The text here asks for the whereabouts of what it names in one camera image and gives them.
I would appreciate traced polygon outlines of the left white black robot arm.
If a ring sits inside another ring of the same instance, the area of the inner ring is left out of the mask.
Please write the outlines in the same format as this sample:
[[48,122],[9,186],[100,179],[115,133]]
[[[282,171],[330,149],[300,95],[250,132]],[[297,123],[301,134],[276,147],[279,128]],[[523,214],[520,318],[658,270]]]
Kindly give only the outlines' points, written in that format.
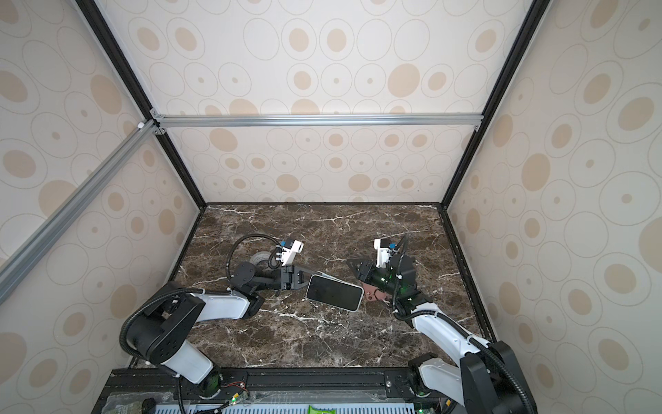
[[231,274],[226,291],[169,282],[126,319],[119,343],[124,352],[166,367],[191,384],[208,384],[214,380],[215,364],[188,342],[194,325],[209,320],[249,319],[265,301],[259,292],[303,289],[313,274],[297,265],[266,271],[243,262]]

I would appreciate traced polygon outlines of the pink phone case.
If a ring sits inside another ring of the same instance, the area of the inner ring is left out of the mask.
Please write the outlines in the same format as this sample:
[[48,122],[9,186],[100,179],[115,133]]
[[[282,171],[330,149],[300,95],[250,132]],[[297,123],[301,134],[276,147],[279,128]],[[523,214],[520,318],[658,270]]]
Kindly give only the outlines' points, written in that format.
[[368,302],[387,302],[391,299],[391,296],[388,293],[385,293],[377,286],[372,286],[367,283],[361,283],[364,290],[364,300]]

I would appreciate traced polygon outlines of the phone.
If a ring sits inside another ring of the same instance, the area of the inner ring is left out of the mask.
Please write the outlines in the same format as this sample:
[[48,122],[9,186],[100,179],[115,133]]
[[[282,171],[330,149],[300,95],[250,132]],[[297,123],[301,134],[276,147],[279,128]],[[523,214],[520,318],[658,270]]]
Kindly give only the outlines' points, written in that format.
[[364,297],[364,288],[324,274],[314,274],[305,294],[310,301],[356,312]]

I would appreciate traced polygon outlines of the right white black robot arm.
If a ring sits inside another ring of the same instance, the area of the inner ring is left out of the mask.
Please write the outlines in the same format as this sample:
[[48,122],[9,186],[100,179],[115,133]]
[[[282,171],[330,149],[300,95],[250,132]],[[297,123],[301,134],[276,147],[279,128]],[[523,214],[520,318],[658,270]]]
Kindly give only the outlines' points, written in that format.
[[536,413],[533,393],[514,351],[506,343],[491,343],[444,313],[418,289],[414,260],[394,253],[379,265],[349,259],[354,276],[391,295],[393,316],[424,334],[455,363],[437,357],[414,360],[418,393],[436,391],[465,407],[468,413]]

